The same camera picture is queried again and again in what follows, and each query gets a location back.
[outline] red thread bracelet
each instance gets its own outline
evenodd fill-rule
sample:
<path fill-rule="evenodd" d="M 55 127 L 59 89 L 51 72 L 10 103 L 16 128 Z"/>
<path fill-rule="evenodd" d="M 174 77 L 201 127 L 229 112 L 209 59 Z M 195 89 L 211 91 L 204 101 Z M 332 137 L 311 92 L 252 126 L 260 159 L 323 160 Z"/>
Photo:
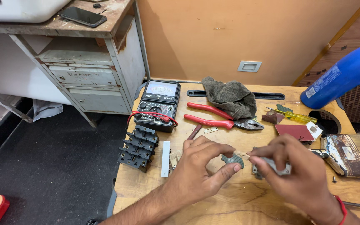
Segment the red thread bracelet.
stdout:
<path fill-rule="evenodd" d="M 348 211 L 347 211 L 347 209 L 345 208 L 344 202 L 341 201 L 340 197 L 338 197 L 337 195 L 335 195 L 334 197 L 336 197 L 337 201 L 340 203 L 341 210 L 343 211 L 344 218 L 343 218 L 343 220 L 339 223 L 339 225 L 343 225 L 343 224 L 344 224 L 344 221 L 345 221 L 345 218 L 347 217 Z"/>

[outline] red plier handle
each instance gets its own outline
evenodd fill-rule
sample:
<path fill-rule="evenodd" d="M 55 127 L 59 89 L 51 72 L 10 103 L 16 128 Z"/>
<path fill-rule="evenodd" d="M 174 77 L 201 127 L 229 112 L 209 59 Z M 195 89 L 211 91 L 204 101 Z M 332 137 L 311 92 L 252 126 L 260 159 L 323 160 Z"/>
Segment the red plier handle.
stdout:
<path fill-rule="evenodd" d="M 234 126 L 234 122 L 232 120 L 205 120 L 188 114 L 184 114 L 184 118 L 203 125 L 225 127 L 228 130 Z"/>
<path fill-rule="evenodd" d="M 233 117 L 231 117 L 230 115 L 228 115 L 227 113 L 223 112 L 222 110 L 209 106 L 209 105 L 202 105 L 202 104 L 195 104 L 195 103 L 187 103 L 187 106 L 193 109 L 200 109 L 200 110 L 205 110 L 205 111 L 209 111 L 212 112 L 218 116 L 221 116 L 223 118 L 225 118 L 226 120 L 234 120 Z"/>

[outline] gray cloth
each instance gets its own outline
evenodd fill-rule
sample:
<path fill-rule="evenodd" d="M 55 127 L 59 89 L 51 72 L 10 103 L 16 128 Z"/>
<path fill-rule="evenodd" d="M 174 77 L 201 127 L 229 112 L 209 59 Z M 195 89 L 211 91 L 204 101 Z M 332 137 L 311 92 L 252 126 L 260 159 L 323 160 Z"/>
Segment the gray cloth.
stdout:
<path fill-rule="evenodd" d="M 202 80 L 208 100 L 234 119 L 252 119 L 256 113 L 255 95 L 242 83 L 232 80 L 224 84 L 208 76 Z"/>

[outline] screwdriver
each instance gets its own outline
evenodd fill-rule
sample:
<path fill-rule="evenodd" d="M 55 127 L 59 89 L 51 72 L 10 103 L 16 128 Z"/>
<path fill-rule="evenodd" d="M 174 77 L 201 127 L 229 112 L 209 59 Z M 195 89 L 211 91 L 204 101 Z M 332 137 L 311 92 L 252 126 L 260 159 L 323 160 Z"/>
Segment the screwdriver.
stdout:
<path fill-rule="evenodd" d="M 313 118 L 313 117 L 310 117 L 310 116 L 305 116 L 305 115 L 302 115 L 302 114 L 296 114 L 296 113 L 292 113 L 290 111 L 283 112 L 283 111 L 280 111 L 278 109 L 272 109 L 272 108 L 269 108 L 269 107 L 267 107 L 267 108 L 271 109 L 271 110 L 274 110 L 276 112 L 280 112 L 280 113 L 284 114 L 286 117 L 293 118 L 294 120 L 296 120 L 298 122 L 302 122 L 302 123 L 312 122 L 312 123 L 316 124 L 316 122 L 318 121 L 316 118 Z"/>

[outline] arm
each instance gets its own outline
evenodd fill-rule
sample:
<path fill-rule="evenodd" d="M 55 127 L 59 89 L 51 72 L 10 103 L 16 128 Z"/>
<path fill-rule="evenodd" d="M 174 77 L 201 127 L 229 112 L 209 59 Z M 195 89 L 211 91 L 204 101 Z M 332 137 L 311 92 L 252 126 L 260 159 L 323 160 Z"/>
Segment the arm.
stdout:
<path fill-rule="evenodd" d="M 232 157 L 234 151 L 235 148 L 204 136 L 185 141 L 181 160 L 165 184 L 100 225 L 157 224 L 183 207 L 215 195 L 241 166 L 238 163 L 226 164 L 213 176 L 208 175 L 205 167 L 219 154 Z"/>
<path fill-rule="evenodd" d="M 319 225 L 338 225 L 343 213 L 327 187 L 324 161 L 291 135 L 281 135 L 268 146 L 247 153 L 273 189 L 288 202 L 298 206 Z M 291 175 L 278 176 L 260 157 L 273 158 L 278 170 L 292 167 Z M 344 225 L 360 225 L 360 219 L 348 211 Z"/>

